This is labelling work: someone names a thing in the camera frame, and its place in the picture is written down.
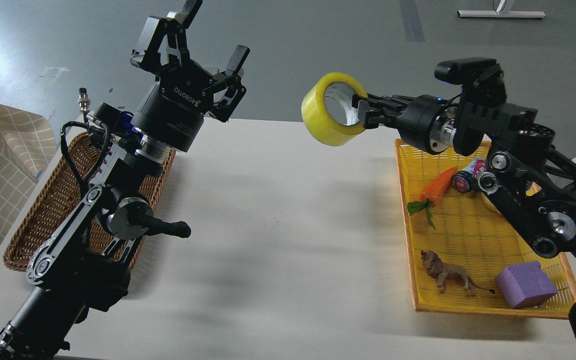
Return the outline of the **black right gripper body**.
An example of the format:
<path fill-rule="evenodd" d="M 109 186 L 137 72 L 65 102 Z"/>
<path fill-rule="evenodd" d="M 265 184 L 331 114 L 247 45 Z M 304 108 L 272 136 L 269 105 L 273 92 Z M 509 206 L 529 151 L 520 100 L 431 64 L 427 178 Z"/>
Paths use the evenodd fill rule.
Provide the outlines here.
<path fill-rule="evenodd" d="M 365 107 L 365 114 L 386 118 L 382 127 L 398 131 L 400 139 L 430 155 L 438 155 L 451 145 L 451 120 L 446 115 L 450 101 L 433 95 L 382 96 L 382 108 Z"/>

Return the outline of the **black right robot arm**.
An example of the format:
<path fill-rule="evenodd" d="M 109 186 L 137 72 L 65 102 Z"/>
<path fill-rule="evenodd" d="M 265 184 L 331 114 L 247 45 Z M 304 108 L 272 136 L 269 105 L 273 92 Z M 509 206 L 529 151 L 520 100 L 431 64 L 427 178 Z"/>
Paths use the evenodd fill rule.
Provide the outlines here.
<path fill-rule="evenodd" d="M 354 95 L 365 129 L 386 126 L 430 155 L 447 148 L 464 157 L 491 140 L 477 188 L 542 258 L 576 258 L 576 163 L 553 145 L 537 110 L 507 101 L 504 73 L 493 58 L 442 61 L 437 80 L 459 85 L 458 103 L 438 96 Z"/>

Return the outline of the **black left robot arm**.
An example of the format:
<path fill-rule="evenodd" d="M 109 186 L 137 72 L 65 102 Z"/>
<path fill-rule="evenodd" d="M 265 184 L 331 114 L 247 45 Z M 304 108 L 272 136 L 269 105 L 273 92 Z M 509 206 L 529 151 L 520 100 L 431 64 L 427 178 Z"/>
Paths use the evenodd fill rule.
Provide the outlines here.
<path fill-rule="evenodd" d="M 155 80 L 135 112 L 78 103 L 83 121 L 61 130 L 61 153 L 74 175 L 78 201 L 30 257 L 26 279 L 34 290 L 0 331 L 0 360 L 52 360 L 69 350 L 66 336 L 89 310 L 107 312 L 128 294 L 130 263 L 146 236 L 186 239 L 184 221 L 165 222 L 140 187 L 163 174 L 173 151 L 187 152 L 204 117 L 225 123 L 246 94 L 242 66 L 250 49 L 238 45 L 224 71 L 212 74 L 191 59 L 186 32 L 202 6 L 187 0 L 178 12 L 147 18 L 130 63 Z M 99 155 L 86 175 L 67 148 L 66 130 L 82 128 Z"/>

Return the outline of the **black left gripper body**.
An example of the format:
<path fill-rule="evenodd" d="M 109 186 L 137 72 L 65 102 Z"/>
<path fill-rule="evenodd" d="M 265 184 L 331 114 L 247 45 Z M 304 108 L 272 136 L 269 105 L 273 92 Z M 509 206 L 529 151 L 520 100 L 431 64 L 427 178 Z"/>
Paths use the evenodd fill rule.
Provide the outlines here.
<path fill-rule="evenodd" d="M 144 135 L 187 152 L 213 105 L 207 91 L 213 79 L 199 64 L 166 64 L 132 117 Z"/>

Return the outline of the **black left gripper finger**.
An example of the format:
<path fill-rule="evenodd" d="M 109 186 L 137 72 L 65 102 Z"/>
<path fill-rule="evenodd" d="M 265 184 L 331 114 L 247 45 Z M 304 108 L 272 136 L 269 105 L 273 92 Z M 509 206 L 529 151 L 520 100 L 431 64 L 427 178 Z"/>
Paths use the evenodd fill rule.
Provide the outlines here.
<path fill-rule="evenodd" d="M 249 47 L 238 45 L 225 70 L 213 75 L 209 86 L 203 89 L 203 92 L 211 99 L 218 92 L 224 91 L 222 97 L 214 101 L 212 107 L 206 111 L 213 119 L 226 123 L 245 96 L 247 89 L 242 85 L 241 71 L 249 54 Z"/>
<path fill-rule="evenodd" d="M 149 16 L 130 55 L 130 64 L 156 76 L 179 70 L 191 62 L 186 30 L 202 0 L 186 0 L 180 11 L 166 17 Z"/>

